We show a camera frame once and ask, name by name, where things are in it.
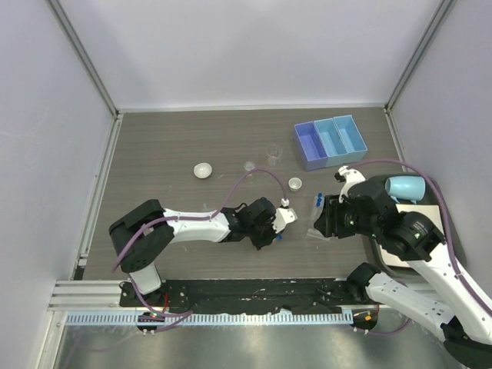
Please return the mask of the clear plastic tube rack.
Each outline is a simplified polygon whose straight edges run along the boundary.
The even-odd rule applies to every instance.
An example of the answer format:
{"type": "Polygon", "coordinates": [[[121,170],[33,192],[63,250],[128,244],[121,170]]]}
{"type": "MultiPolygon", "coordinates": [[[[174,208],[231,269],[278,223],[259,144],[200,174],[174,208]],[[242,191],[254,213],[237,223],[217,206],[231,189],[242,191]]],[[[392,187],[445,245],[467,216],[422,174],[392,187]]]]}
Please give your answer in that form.
{"type": "Polygon", "coordinates": [[[314,228],[314,223],[321,216],[321,213],[322,213],[323,207],[324,207],[324,196],[321,197],[321,202],[319,202],[319,203],[321,203],[321,206],[319,208],[315,207],[315,205],[317,203],[317,194],[314,196],[313,205],[311,208],[310,220],[309,220],[309,224],[308,224],[309,228],[307,230],[307,236],[312,237],[312,238],[316,238],[316,239],[319,239],[322,241],[330,241],[330,238],[326,238],[325,236],[323,236],[323,234],[321,232],[319,232],[317,229],[314,228]]]}

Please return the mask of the small glass bottle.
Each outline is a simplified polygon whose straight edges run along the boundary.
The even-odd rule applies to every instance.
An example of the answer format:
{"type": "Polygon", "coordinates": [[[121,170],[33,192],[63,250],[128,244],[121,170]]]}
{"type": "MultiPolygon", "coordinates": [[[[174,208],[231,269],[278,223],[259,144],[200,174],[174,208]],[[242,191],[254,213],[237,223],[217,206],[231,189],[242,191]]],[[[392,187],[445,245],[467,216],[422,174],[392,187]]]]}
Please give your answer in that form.
{"type": "Polygon", "coordinates": [[[245,181],[249,184],[253,184],[255,181],[254,170],[256,169],[256,164],[253,161],[246,161],[244,163],[244,173],[245,181]]]}

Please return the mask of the white ceramic bowl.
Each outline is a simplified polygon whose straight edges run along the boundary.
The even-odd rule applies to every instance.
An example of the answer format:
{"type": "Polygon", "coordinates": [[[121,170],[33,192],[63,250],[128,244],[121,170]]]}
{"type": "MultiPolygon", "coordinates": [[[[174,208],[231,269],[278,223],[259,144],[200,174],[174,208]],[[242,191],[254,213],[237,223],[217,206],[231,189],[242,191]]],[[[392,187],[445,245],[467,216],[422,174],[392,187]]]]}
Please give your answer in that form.
{"type": "Polygon", "coordinates": [[[212,166],[207,162],[198,163],[193,168],[193,174],[196,178],[206,179],[212,174],[212,166]]]}

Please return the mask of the glass beaker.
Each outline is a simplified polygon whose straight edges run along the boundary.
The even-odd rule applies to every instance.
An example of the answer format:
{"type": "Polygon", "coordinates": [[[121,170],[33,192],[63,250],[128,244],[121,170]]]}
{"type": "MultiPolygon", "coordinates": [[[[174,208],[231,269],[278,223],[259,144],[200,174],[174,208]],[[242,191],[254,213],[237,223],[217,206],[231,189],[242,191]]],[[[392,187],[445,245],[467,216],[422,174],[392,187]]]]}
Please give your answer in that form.
{"type": "Polygon", "coordinates": [[[266,147],[267,162],[270,166],[279,165],[281,162],[281,156],[283,149],[278,144],[270,144],[266,147]]]}

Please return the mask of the purple-blue plastic bin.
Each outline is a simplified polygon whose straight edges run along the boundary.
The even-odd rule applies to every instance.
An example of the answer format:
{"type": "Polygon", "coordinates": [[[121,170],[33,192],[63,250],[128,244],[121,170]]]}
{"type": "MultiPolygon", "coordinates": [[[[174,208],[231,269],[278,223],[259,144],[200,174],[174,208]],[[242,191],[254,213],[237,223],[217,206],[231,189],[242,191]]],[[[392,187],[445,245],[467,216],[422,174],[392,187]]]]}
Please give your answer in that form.
{"type": "Polygon", "coordinates": [[[315,171],[325,168],[327,153],[312,121],[299,123],[294,126],[294,141],[303,162],[305,171],[315,171]]]}

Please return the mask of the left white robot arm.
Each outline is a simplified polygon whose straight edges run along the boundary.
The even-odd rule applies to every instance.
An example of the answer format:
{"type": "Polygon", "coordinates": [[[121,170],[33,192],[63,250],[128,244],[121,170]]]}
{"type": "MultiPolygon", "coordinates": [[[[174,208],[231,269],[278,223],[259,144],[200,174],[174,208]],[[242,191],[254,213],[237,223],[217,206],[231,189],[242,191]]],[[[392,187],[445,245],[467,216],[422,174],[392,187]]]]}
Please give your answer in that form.
{"type": "Polygon", "coordinates": [[[261,249],[283,232],[280,215],[267,198],[209,212],[175,211],[151,199],[118,219],[108,233],[117,255],[116,266],[134,282],[138,299],[154,307],[164,296],[155,260],[168,245],[188,241],[230,243],[247,238],[261,249]]]}

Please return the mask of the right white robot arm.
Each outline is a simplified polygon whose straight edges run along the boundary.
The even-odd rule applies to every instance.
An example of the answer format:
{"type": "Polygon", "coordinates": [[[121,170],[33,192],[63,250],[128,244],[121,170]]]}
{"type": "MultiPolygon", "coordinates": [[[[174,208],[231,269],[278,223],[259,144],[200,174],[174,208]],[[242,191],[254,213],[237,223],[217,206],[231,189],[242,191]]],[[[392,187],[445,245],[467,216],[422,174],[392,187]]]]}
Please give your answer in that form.
{"type": "Polygon", "coordinates": [[[443,233],[425,214],[399,211],[378,183],[362,181],[341,195],[327,195],[314,228],[325,238],[373,238],[408,263],[439,294],[435,301],[363,263],[347,277],[355,303],[386,304],[425,327],[468,368],[491,366],[491,317],[475,299],[482,290],[453,269],[443,233]]]}

